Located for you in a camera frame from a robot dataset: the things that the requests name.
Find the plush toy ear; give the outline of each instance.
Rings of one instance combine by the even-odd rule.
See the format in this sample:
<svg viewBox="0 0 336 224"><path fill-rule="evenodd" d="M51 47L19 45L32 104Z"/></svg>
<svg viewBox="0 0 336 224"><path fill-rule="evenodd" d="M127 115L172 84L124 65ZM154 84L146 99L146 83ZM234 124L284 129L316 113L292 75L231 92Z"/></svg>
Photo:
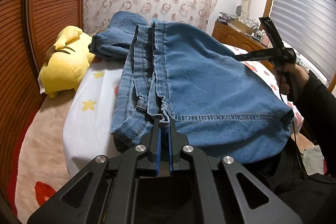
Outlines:
<svg viewBox="0 0 336 224"><path fill-rule="evenodd" d="M61 32L58 34L57 37L57 41L54 44L55 49L59 50L63 47L65 47L65 45L75 39L78 38L79 35L82 33L82 29L76 27L76 26L66 26L63 30L61 30Z"/></svg>

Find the wooden louvered door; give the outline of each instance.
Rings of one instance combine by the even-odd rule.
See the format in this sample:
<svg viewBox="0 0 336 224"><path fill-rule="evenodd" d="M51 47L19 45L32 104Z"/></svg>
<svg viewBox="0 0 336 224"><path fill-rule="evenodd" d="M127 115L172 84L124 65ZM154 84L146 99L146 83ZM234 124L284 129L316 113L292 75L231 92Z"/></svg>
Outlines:
<svg viewBox="0 0 336 224"><path fill-rule="evenodd" d="M68 25L82 28L82 0L0 0L0 191L7 201L18 139L45 98L39 69Z"/></svg>
<svg viewBox="0 0 336 224"><path fill-rule="evenodd" d="M29 115L43 101L25 42L22 0L0 0L0 190L5 199L12 155Z"/></svg>

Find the wooden cabinet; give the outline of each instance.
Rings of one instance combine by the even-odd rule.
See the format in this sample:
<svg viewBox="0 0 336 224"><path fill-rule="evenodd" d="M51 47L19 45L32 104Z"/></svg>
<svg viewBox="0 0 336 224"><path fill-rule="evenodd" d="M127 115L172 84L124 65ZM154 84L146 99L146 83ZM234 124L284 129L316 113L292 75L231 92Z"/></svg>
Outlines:
<svg viewBox="0 0 336 224"><path fill-rule="evenodd" d="M247 36L243 35L232 29L231 27L221 24L219 22L215 23L215 27L212 32L212 37L223 44L234 46L237 48L242 48L248 52L263 50L267 47L258 41L255 41ZM262 61L262 64L270 71L273 69L273 65L267 61Z"/></svg>

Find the white roller blind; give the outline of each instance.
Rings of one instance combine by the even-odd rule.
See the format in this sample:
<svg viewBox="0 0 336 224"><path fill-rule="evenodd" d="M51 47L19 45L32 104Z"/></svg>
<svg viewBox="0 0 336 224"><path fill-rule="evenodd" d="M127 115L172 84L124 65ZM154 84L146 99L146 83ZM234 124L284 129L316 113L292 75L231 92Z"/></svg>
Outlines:
<svg viewBox="0 0 336 224"><path fill-rule="evenodd" d="M273 0L270 18L282 40L330 82L336 71L336 1Z"/></svg>

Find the human hand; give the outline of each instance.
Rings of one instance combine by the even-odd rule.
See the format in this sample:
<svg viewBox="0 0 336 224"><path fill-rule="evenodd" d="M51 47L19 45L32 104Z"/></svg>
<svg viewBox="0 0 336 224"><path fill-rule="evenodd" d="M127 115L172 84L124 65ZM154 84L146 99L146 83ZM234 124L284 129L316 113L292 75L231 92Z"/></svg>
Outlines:
<svg viewBox="0 0 336 224"><path fill-rule="evenodd" d="M289 72L294 76L300 95L309 80L309 74L306 73L305 70L297 64L286 63L284 66L277 68L274 67L273 74L277 81L280 92L283 95L288 95L290 88L287 84L286 78L282 76L282 72Z"/></svg>

